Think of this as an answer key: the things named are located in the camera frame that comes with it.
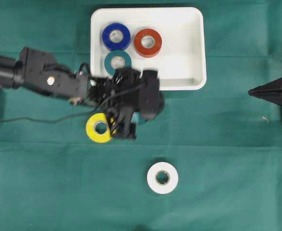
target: yellow tape roll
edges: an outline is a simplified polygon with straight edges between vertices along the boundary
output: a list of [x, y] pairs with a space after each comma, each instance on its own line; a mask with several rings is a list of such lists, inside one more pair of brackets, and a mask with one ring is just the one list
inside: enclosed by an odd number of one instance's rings
[[[96, 126], [99, 123], [104, 123], [107, 126], [107, 130], [103, 134], [99, 134], [96, 131]], [[97, 143], [106, 143], [112, 139], [110, 129], [108, 126], [107, 118], [104, 113], [93, 114], [86, 123], [86, 133], [88, 137]]]

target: cable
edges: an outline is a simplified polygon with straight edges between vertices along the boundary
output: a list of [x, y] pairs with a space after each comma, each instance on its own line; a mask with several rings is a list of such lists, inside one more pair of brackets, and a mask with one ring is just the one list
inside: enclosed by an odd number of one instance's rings
[[142, 83], [142, 84], [139, 84], [138, 86], [136, 86], [135, 88], [130, 88], [130, 89], [127, 89], [127, 90], [123, 90], [123, 91], [120, 91], [120, 92], [118, 92], [118, 93], [116, 93], [116, 94], [114, 94], [112, 96], [109, 96], [97, 108], [101, 108], [107, 101], [109, 101], [109, 100], [111, 100], [113, 98], [116, 98], [118, 96], [122, 96], [122, 95], [125, 95], [125, 94], [128, 94], [128, 93], [131, 93], [131, 92], [136, 91], [136, 90], [139, 90], [144, 85], [145, 85], [145, 83]]
[[88, 114], [91, 114], [95, 110], [92, 110], [90, 112], [83, 112], [83, 113], [77, 113], [77, 114], [72, 114], [72, 115], [66, 115], [63, 117], [60, 117], [58, 119], [33, 119], [30, 117], [18, 117], [18, 118], [13, 118], [13, 119], [4, 119], [0, 120], [0, 123], [8, 123], [8, 122], [13, 122], [13, 121], [18, 121], [18, 120], [29, 120], [31, 122], [35, 123], [44, 123], [44, 124], [56, 124], [59, 122], [62, 122], [63, 120], [74, 118], [74, 117], [80, 117], [80, 116], [88, 116]]
[[12, 119], [0, 120], [0, 123], [9, 123], [9, 122], [14, 122], [14, 121], [19, 121], [19, 120], [28, 120], [28, 121], [35, 122], [35, 123], [56, 124], [56, 123], [59, 123], [59, 122], [62, 122], [64, 120], [66, 120], [66, 119], [70, 119], [70, 118], [74, 118], [74, 117], [81, 117], [81, 116], [88, 116], [89, 114], [95, 112], [98, 108], [101, 108], [110, 99], [113, 99], [113, 98], [116, 98], [118, 96], [131, 93], [133, 91], [136, 91], [136, 90], [140, 89], [141, 87], [143, 87], [144, 84], [145, 83], [139, 84], [135, 88], [123, 90], [123, 91], [118, 92], [117, 94], [109, 96], [99, 106], [97, 106], [94, 110], [92, 110], [90, 112], [83, 112], [83, 113], [77, 113], [77, 114], [72, 114], [72, 115], [66, 115], [66, 116], [60, 117], [58, 119], [50, 119], [50, 120], [49, 119], [33, 119], [31, 117], [24, 116], [24, 117], [12, 118]]

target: blue tape roll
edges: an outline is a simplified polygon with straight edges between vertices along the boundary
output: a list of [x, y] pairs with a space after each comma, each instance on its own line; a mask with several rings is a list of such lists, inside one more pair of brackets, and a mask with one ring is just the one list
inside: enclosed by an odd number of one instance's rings
[[125, 66], [124, 67], [131, 66], [131, 63], [132, 63], [130, 56], [126, 52], [121, 51], [121, 50], [111, 51], [106, 56], [106, 58], [104, 59], [104, 67], [106, 68], [107, 72], [111, 76], [113, 76], [115, 74], [115, 69], [111, 66], [111, 61], [116, 56], [120, 56], [120, 57], [122, 57], [124, 59], [124, 61], [125, 61]]
[[[110, 40], [110, 34], [114, 30], [119, 30], [123, 34], [123, 39], [120, 42], [112, 42]], [[131, 41], [131, 35], [126, 26], [120, 23], [113, 23], [108, 25], [102, 32], [102, 41], [104, 45], [110, 50], [125, 50]]]

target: black cable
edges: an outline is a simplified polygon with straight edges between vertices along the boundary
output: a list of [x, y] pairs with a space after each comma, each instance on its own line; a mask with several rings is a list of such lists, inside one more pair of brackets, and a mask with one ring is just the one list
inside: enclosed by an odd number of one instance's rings
[[99, 106], [102, 107], [107, 101], [109, 101], [110, 99], [113, 99], [113, 98], [116, 98], [118, 96], [122, 96], [122, 95], [125, 95], [125, 94], [128, 94], [128, 93], [131, 93], [133, 91], [136, 91], [136, 90], [139, 90], [140, 88], [142, 88], [143, 86], [145, 85], [145, 83], [142, 83], [142, 84], [139, 84], [137, 85], [135, 88], [130, 88], [130, 89], [127, 89], [127, 90], [123, 90], [123, 91], [120, 91], [112, 96], [109, 96], [107, 97]]
[[93, 111], [90, 112], [83, 112], [83, 113], [77, 113], [77, 114], [72, 114], [72, 115], [66, 115], [63, 117], [60, 117], [58, 119], [33, 119], [30, 117], [18, 117], [18, 118], [13, 118], [13, 119], [4, 119], [4, 120], [0, 120], [0, 123], [8, 123], [8, 122], [13, 122], [13, 121], [18, 121], [18, 120], [29, 120], [31, 122], [35, 122], [35, 123], [44, 123], [44, 124], [56, 124], [59, 122], [62, 122], [63, 120], [66, 119], [70, 119], [70, 118], [74, 118], [74, 117], [80, 117], [80, 116], [88, 116], [89, 114], [91, 114]]
[[62, 122], [63, 120], [66, 120], [66, 119], [70, 119], [70, 118], [74, 118], [74, 117], [80, 117], [80, 116], [88, 116], [89, 114], [95, 112], [98, 108], [101, 108], [110, 99], [131, 93], [133, 91], [136, 91], [136, 90], [140, 89], [141, 87], [143, 87], [143, 85], [145, 85], [145, 83], [139, 84], [135, 88], [123, 90], [123, 91], [120, 91], [120, 92], [118, 92], [118, 93], [116, 93], [112, 96], [109, 96], [98, 107], [96, 107], [94, 110], [92, 110], [90, 112], [83, 112], [83, 113], [77, 113], [77, 114], [72, 114], [72, 115], [66, 115], [66, 116], [60, 117], [58, 119], [51, 119], [51, 120], [49, 120], [49, 119], [33, 119], [33, 118], [30, 118], [30, 117], [24, 116], [24, 117], [12, 118], [12, 119], [0, 120], [0, 123], [8, 123], [8, 122], [13, 122], [13, 121], [18, 121], [18, 120], [29, 120], [29, 121], [35, 122], [35, 123], [56, 124], [56, 123]]
[[84, 67], [86, 68], [87, 74], [91, 76], [91, 71], [89, 69], [88, 63], [81, 63], [80, 68], [79, 68], [79, 72], [83, 71]]

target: teal tape roll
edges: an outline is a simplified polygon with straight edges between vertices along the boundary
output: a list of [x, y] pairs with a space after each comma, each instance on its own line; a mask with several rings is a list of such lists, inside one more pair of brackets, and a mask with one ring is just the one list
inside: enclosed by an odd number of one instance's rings
[[112, 62], [114, 61], [114, 59], [121, 58], [124, 62], [123, 67], [131, 66], [130, 56], [126, 52], [121, 50], [111, 51], [104, 59], [104, 67], [111, 76], [113, 76], [115, 73], [115, 69], [112, 67]]

